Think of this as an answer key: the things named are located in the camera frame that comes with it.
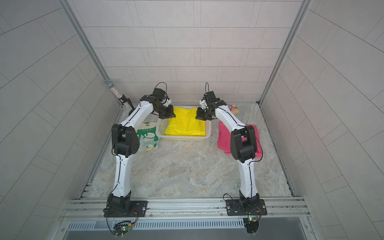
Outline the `pink raincoat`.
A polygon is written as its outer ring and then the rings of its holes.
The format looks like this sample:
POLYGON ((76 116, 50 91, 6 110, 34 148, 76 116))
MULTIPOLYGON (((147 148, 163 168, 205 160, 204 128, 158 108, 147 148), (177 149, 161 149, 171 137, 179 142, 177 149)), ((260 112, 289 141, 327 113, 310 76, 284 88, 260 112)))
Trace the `pink raincoat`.
MULTIPOLYGON (((252 125, 252 127, 255 129, 255 136, 257 139, 258 151, 256 152, 256 158, 261 158, 263 155, 263 150, 261 149, 261 145, 260 145, 259 132, 256 125, 252 125)), ((231 154, 230 141, 231 141, 231 133, 227 129, 227 127, 224 125, 224 123, 220 121, 218 148, 224 150, 226 154, 231 154)))

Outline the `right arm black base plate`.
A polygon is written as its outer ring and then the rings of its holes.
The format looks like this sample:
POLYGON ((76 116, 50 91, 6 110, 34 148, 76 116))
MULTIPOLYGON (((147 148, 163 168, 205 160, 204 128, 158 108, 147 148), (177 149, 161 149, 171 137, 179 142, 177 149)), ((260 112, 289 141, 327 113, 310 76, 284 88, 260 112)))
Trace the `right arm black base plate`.
POLYGON ((268 214, 265 201, 263 199, 256 200, 247 206, 241 203, 240 199, 227 199, 226 208, 228 216, 266 216, 268 214))

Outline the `glass tube on black stand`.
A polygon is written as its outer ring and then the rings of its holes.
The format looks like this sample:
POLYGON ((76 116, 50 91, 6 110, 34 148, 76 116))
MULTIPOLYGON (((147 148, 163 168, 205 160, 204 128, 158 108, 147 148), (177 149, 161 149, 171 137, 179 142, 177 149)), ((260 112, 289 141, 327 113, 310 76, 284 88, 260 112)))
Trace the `glass tube on black stand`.
POLYGON ((127 98, 124 94, 122 94, 117 87, 115 86, 112 80, 106 80, 105 86, 111 90, 111 92, 117 97, 122 107, 130 107, 129 115, 135 110, 135 107, 131 101, 131 99, 127 98))

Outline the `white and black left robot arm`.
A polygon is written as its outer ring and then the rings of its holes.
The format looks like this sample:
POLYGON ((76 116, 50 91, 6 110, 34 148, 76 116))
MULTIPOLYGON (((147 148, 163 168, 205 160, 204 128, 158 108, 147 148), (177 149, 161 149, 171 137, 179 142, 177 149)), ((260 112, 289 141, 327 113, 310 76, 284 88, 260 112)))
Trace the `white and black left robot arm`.
POLYGON ((167 94, 145 95, 139 105, 121 123, 112 126, 112 154, 116 158, 116 175, 107 199, 107 216, 127 216, 132 211, 130 175, 132 162, 140 148, 137 130, 145 118, 156 112, 160 119, 174 118, 174 108, 167 94))

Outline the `aluminium front rail frame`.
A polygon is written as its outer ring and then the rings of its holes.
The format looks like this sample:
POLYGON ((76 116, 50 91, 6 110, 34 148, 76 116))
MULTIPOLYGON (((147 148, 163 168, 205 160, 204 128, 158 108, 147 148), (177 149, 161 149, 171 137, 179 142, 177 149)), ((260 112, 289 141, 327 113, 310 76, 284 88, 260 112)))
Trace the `aluminium front rail frame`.
POLYGON ((149 230, 245 230, 243 218, 258 218, 260 222, 272 221, 272 228, 261 227, 260 232, 284 233, 280 227, 295 224, 300 238, 316 240, 310 221, 310 211, 302 197, 263 197, 266 216, 228 216, 225 200, 232 198, 134 198, 148 201, 144 217, 105 218, 106 199, 90 198, 69 200, 59 216, 59 223, 52 240, 62 240, 69 232, 107 231, 114 234, 114 225, 131 221, 133 231, 149 230))

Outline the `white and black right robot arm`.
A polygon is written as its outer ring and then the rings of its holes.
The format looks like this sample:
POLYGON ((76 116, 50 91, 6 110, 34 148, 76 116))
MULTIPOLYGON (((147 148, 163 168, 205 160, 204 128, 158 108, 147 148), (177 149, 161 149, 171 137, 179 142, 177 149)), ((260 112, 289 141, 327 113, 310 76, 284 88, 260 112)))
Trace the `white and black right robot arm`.
POLYGON ((200 100, 196 119, 206 121, 219 119, 231 134, 230 150, 238 161, 241 189, 239 203, 242 211, 251 213, 260 205, 260 195, 256 185, 254 163, 258 151, 255 129, 242 123, 222 100, 208 102, 200 100))

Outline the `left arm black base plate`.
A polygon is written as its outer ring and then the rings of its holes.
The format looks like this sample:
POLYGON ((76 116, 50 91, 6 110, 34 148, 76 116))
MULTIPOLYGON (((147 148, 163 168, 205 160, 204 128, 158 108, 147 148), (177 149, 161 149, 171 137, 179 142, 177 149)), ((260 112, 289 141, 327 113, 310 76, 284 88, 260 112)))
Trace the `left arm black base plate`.
POLYGON ((148 207, 148 201, 131 201, 127 207, 114 207, 111 204, 103 209, 105 218, 144 217, 148 207))

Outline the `green dinosaur translucent raincoat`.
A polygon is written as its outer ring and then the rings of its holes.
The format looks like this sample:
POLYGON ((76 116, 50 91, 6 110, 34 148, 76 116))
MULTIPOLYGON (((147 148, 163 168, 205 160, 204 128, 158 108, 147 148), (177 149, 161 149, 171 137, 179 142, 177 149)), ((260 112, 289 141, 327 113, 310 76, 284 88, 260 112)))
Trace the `green dinosaur translucent raincoat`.
POLYGON ((156 134, 157 123, 144 122, 137 130, 140 141, 139 151, 154 150, 159 145, 159 137, 156 134))

